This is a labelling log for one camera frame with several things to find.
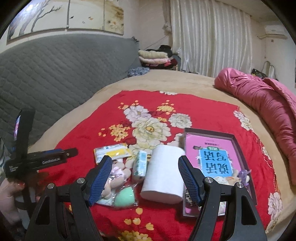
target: pink folded blanket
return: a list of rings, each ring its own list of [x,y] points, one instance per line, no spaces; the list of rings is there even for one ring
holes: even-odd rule
[[[143,57],[139,56],[139,59],[140,59],[141,62],[147,63],[147,64],[166,64],[166,63],[170,63],[169,58],[147,59],[147,58],[143,58]]]
[[[223,69],[215,88],[228,92],[253,107],[271,129],[289,160],[292,184],[296,185],[296,96],[280,82]]]

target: purple plush toy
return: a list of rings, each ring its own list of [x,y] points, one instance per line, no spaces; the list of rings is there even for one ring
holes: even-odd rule
[[[247,187],[249,184],[246,183],[247,181],[247,175],[251,172],[251,170],[241,170],[239,174],[237,175],[238,178],[241,179],[241,182]]]

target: tissue roll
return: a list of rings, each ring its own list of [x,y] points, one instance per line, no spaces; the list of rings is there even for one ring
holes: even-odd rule
[[[183,200],[184,182],[178,169],[183,149],[159,145],[153,152],[141,190],[141,197],[155,202],[176,204]]]

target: flower center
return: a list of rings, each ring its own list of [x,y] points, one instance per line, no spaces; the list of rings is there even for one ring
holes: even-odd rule
[[[147,126],[146,130],[149,132],[154,132],[154,128],[152,126]]]

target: mint green object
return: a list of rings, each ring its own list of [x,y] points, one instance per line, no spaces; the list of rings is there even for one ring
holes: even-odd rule
[[[115,207],[129,207],[135,203],[135,194],[132,187],[127,187],[121,190],[115,197]]]

